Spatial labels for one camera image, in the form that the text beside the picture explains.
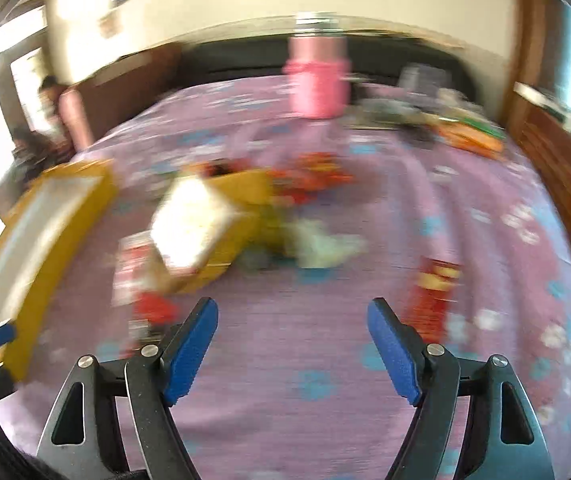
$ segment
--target orange object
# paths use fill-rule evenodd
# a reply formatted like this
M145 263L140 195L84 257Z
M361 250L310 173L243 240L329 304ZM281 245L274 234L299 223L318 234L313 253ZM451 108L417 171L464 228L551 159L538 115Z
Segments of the orange object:
M477 155L501 160L503 142L468 124L442 123L436 127L437 133L453 148L467 150Z
M353 176L341 169L336 155L326 152L304 153L294 161L294 168L270 170L280 196L295 204L309 202L309 194L352 182Z
M409 307L403 317L426 343L442 343L445 336L447 304L461 276L461 266L423 258Z

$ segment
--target cream wall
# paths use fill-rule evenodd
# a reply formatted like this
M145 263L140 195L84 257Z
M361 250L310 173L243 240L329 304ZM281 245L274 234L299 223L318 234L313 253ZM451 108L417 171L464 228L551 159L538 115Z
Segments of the cream wall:
M109 0L49 0L55 69L74 82L128 52L222 23L332 10L421 27L456 38L502 65L514 34L514 0L128 0L117 8L122 32L99 35Z

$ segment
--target person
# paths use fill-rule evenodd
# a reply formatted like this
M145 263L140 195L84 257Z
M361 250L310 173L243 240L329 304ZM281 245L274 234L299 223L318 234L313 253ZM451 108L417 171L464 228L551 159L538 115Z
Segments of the person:
M13 128L10 136L14 142L13 161L0 179L0 218L3 222L32 180L48 168L69 160L69 154L62 153L45 134L19 127Z
M72 136L59 114L59 99L66 90L67 86L61 84L55 76L47 75L39 86L39 98L46 110L46 119L56 132L54 136L58 137L55 142L57 149L62 156L69 155L70 159L77 152Z

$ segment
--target bed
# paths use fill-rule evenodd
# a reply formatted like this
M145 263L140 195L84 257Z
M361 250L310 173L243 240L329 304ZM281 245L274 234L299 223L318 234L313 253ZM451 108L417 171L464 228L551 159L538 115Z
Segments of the bed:
M378 39L385 41L351 40L368 52L355 54L353 63L357 72L379 74L376 91L387 94L394 91L386 85L395 83L395 69L371 49L389 52L384 43L399 40ZM180 71L187 88L108 132L93 133L86 124L83 135L93 143L78 158L113 159L121 191L53 297L29 380L0 401L0 422L13 443L35 451L79 356L117 357L130 312L110 306L115 251L121 237L146 228L161 174L221 156L271 166L323 150L345 157L355 183L324 194L299 215L325 221L333 233L362 236L366 253L330 270L284 264L253 274L233 267L198 294L174 298L179 318L201 295L221 310L191 394L172 411L201 476L384 478L413 409L390 384L365 308L383 296L403 317L426 256L463 266L443 343L463 357L485 360L499 352L510 359L539 417L555 474L567 478L571 250L526 157L513 144L508 160L498 162L441 144L413 147L400 134L349 130L339 120L302 120L290 113L286 78L266 74L277 64L273 59L232 62L218 53L233 49L219 47L181 55L184 64L191 56L208 60L206 68L194 61ZM426 50L430 55L441 56ZM378 65L360 70L365 59ZM465 70L450 69L455 86L469 85L463 91L474 100ZM454 472L465 427L465 400L460 404L445 476ZM141 467L128 409L118 408L131 468Z

